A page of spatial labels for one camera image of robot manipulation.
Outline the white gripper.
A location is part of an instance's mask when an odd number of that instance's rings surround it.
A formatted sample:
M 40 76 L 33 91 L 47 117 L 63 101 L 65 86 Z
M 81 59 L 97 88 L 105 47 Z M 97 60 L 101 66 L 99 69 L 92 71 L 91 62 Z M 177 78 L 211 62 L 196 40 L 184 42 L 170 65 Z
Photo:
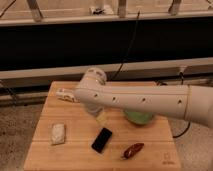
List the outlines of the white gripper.
M 104 126 L 107 123 L 106 112 L 102 106 L 98 106 L 95 104 L 86 104 L 85 109 L 89 114 L 91 114 L 96 119 L 96 121 L 101 126 Z

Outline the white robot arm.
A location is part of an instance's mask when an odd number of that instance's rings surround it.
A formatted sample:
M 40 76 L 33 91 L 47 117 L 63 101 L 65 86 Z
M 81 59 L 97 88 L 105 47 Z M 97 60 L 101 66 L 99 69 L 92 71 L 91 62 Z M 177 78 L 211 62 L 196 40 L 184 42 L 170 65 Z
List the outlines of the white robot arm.
M 100 68 L 88 69 L 74 89 L 93 115 L 101 107 L 160 114 L 213 129 L 213 87 L 193 85 L 111 86 Z

